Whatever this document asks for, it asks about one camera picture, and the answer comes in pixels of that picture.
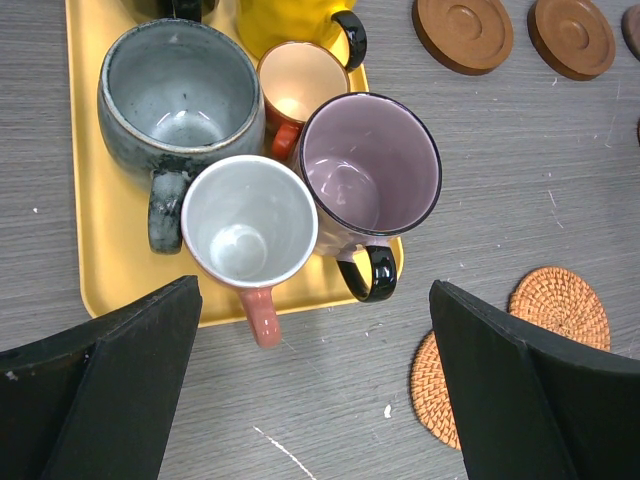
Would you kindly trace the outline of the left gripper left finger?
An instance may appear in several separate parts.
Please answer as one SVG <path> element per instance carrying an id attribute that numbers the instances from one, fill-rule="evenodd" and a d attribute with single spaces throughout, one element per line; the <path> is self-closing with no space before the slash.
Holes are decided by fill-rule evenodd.
<path id="1" fill-rule="evenodd" d="M 180 277 L 1 354 L 4 479 L 155 479 L 202 309 Z"/>

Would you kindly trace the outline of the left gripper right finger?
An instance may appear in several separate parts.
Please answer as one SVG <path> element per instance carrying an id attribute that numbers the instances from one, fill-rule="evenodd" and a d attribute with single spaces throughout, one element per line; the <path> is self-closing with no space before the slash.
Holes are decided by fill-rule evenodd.
<path id="1" fill-rule="evenodd" d="M 638 478 L 638 360 L 450 282 L 433 282 L 429 306 L 469 478 Z"/>

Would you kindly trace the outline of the woven rattan coaster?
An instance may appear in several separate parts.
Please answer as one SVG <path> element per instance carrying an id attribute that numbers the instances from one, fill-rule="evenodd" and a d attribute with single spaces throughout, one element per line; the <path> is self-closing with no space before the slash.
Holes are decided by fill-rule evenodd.
<path id="1" fill-rule="evenodd" d="M 435 333 L 430 331 L 414 356 L 410 395 L 419 422 L 443 444 L 461 449 Z"/>
<path id="2" fill-rule="evenodd" d="M 592 348 L 611 350 L 603 304 L 591 286 L 568 269 L 548 266 L 528 273 L 510 296 L 509 313 Z"/>

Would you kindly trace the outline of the brown wooden saucer coaster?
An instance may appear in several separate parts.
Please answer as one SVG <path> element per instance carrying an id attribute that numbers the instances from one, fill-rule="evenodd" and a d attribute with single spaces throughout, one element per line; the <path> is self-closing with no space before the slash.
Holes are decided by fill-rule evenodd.
<path id="1" fill-rule="evenodd" d="M 425 49 L 457 73 L 489 73 L 513 48 L 513 26 L 500 1 L 416 1 L 412 20 Z"/>
<path id="2" fill-rule="evenodd" d="M 529 9 L 527 26 L 540 57 L 569 79 L 594 79 L 613 64 L 612 28 L 591 1 L 537 0 Z"/>

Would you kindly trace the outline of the dark wooden coaster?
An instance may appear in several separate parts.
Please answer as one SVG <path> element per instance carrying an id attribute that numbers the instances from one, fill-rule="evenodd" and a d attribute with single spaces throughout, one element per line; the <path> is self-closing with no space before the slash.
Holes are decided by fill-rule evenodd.
<path id="1" fill-rule="evenodd" d="M 629 7 L 621 19 L 621 31 L 629 51 L 640 60 L 640 5 Z"/>

